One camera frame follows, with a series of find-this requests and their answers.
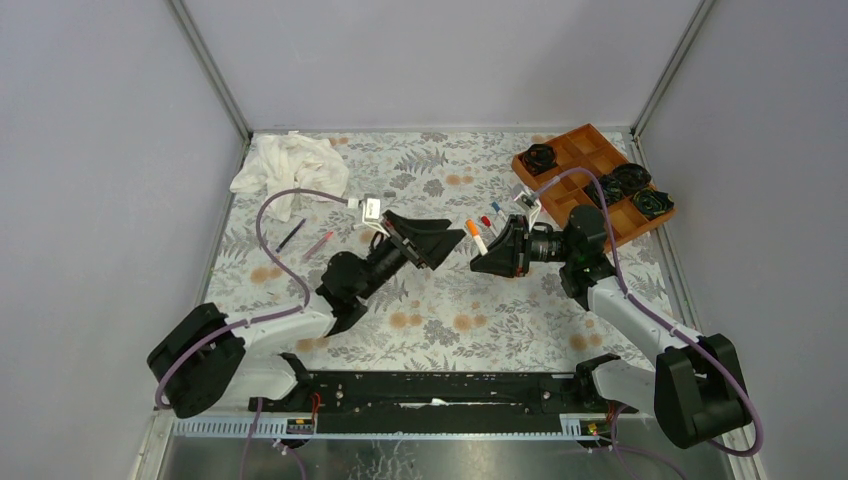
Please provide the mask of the white pen red tip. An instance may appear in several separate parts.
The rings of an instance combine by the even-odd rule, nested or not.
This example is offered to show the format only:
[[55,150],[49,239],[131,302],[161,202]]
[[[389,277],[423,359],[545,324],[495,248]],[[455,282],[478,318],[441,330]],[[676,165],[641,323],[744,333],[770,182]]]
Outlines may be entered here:
[[475,245],[478,248],[479,254],[481,256],[485,256],[488,253],[488,249],[487,249],[485,242],[482,239],[482,236],[480,235],[480,231],[479,231],[477,225],[471,219],[468,219],[465,222],[465,225],[468,229],[468,232],[470,233],[470,235],[472,237],[472,240],[474,241]]
[[496,230],[496,228],[494,227],[494,224],[492,223],[492,221],[490,220],[490,218],[489,218],[489,217],[487,217],[487,216],[482,216],[482,217],[481,217],[481,221],[482,221],[482,223],[484,224],[484,226],[485,226],[485,227],[486,227],[486,228],[487,228],[490,232],[492,232],[493,234],[496,234],[496,233],[497,233],[497,230]]

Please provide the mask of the white pen blue tip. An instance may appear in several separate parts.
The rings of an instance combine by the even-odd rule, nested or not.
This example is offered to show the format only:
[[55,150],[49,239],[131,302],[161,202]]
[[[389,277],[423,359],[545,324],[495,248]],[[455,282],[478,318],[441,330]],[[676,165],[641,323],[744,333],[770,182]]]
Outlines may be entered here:
[[496,215],[499,219],[501,219],[503,222],[508,221],[508,216],[505,214],[505,212],[503,211],[503,209],[500,207],[500,205],[497,202],[492,202],[491,206],[494,209],[494,211],[495,211],[495,213],[496,213]]

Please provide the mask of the pink pen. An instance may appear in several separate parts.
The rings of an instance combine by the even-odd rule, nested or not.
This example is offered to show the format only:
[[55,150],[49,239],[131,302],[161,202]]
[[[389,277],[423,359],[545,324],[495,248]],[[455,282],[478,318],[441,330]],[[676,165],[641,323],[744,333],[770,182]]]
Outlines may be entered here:
[[324,234],[313,246],[311,246],[304,253],[304,255],[302,256],[302,259],[304,261],[306,261],[306,260],[310,259],[312,256],[314,256],[318,251],[320,251],[327,244],[327,242],[332,238],[333,235],[334,235],[333,231],[329,231],[326,234]]

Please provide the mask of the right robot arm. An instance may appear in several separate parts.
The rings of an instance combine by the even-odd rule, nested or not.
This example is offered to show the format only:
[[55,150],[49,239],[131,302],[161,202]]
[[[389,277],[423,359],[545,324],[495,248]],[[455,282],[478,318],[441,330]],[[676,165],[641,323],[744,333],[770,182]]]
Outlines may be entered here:
[[679,448],[759,426],[732,342],[721,334],[703,336],[649,308],[627,290],[604,252],[606,240],[606,219],[592,205],[574,208],[561,231],[512,215],[470,269],[518,278],[533,262],[559,264],[566,296],[614,326],[650,360],[649,370],[612,357],[577,367],[583,378],[573,396],[583,410],[622,403],[653,416]]

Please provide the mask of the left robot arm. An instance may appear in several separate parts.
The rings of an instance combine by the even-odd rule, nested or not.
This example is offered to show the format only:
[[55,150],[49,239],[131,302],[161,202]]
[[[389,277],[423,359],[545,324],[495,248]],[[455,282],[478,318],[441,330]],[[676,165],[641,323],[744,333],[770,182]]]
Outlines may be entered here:
[[154,401],[179,418],[199,415],[227,396],[274,399],[296,411],[309,401],[305,368],[283,345],[351,329],[368,311],[365,300],[405,265],[437,269],[464,239],[447,219],[414,220],[387,211],[379,242],[366,257],[333,255],[303,303],[231,320],[212,302],[196,306],[151,351],[158,385]]

